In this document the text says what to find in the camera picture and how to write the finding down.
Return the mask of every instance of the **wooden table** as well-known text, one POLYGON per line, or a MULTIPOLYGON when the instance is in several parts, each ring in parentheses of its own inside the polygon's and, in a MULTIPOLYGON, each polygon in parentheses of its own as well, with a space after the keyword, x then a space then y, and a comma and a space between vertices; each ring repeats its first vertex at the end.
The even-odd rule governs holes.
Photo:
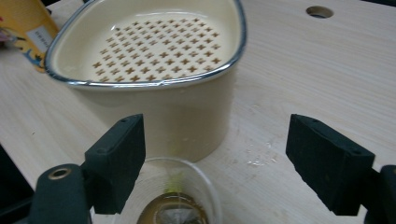
MULTIPOLYGON (((63 22, 79 7, 51 8, 63 22)), ((243 0, 246 53, 238 65, 230 129, 198 165, 215 183, 224 223, 362 223, 336 217, 285 155, 290 114, 319 119, 396 163, 396 8, 358 0, 243 0), (328 19, 308 7, 330 8, 328 19)), ((109 128, 66 86, 0 49, 0 142, 35 186, 52 166, 83 162, 109 128)))

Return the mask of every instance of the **yellow liquid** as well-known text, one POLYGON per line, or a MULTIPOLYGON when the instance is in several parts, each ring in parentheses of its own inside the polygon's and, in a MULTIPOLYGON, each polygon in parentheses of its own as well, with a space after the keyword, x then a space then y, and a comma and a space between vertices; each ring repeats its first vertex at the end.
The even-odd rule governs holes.
POLYGON ((184 193, 165 193, 151 201, 137 224, 208 224, 205 210, 184 193))

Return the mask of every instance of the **cream enamel basket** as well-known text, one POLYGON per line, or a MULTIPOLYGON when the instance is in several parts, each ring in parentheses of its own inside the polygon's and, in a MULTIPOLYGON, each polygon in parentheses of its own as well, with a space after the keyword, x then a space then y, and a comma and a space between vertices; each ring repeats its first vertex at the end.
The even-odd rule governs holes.
POLYGON ((143 113, 149 157, 197 161, 226 133, 246 35, 238 0, 91 0, 45 65, 109 124, 143 113))

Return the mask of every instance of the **perforated basket bottom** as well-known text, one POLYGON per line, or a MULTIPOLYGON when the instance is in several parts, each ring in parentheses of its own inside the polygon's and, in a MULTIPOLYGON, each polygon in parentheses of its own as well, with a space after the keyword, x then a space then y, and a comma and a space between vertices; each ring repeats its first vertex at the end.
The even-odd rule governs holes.
POLYGON ((90 79, 140 82, 202 74, 225 63, 223 42, 216 25, 202 18, 133 20, 115 27, 89 57, 90 79))

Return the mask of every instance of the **clear glass cup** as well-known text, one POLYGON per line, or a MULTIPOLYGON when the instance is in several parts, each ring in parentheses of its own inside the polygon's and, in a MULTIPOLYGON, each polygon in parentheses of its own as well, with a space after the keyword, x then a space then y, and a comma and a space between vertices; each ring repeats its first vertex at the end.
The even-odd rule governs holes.
POLYGON ((219 196, 193 163, 147 159, 114 224, 221 224, 219 196))

